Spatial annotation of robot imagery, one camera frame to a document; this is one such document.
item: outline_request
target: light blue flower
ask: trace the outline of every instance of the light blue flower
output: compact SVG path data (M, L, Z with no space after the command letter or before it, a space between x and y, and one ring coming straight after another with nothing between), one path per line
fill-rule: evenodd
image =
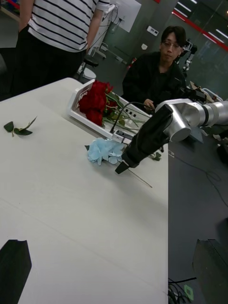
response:
M88 160L97 162L101 165L102 160L109 161L112 164L121 162L122 149L124 144L117 143L113 140L97 138L89 146Z
M108 159L108 161L109 161L110 163L112 163L113 165L115 165L116 163L122 161L122 157L121 157L121 156L120 156L120 157L110 156L109 159Z

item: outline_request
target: white table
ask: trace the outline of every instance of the white table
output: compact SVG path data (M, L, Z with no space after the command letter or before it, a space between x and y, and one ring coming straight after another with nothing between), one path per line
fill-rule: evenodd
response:
M167 150L133 171L152 189L90 163L95 134L65 114L77 86L65 79L0 103L2 125L38 116L29 137L0 128L0 245L26 239L32 260L19 304L167 303Z

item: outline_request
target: white box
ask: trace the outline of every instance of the white box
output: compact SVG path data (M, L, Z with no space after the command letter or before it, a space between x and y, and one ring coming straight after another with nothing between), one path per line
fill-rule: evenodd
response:
M110 130L112 128L112 124L110 123L105 123L104 127L100 127L97 124L91 122L86 118L86 115L84 113L81 113L78 107L78 102L81 100L81 98L87 93L92 88L93 82L95 80L91 80L84 84L81 88L76 89L75 92L72 94L71 99L69 101L68 107L67 107L67 114L76 120L80 121L84 125L88 126L89 128L93 129L97 133L99 133L102 137L108 138L108 139L113 139L119 142L122 142L124 140L124 137L121 137L116 134L117 130L123 131L129 135L133 135L133 133L126 131L125 129L122 129L120 127L115 128L115 133L112 134L110 133ZM128 104L128 101L120 97L120 102L123 105ZM137 120L146 122L151 116L145 113L144 111L138 109L132 104L129 104L129 106L124 110L130 117L135 118ZM138 127L131 121L131 120L125 120L125 126L128 128L136 128L140 129L142 126L142 123L138 123Z

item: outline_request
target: glasses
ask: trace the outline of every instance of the glasses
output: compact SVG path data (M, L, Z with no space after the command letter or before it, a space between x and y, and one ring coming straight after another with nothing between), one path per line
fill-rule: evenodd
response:
M172 46L175 50L178 50L180 48L180 46L178 44L171 43L169 41L164 41L163 45L167 48L170 48Z

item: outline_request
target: striped shirt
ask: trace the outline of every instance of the striped shirt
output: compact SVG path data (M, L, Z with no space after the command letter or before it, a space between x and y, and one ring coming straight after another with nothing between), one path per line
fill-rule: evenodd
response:
M95 9L108 10L110 0L35 0L29 33L68 52L87 49Z

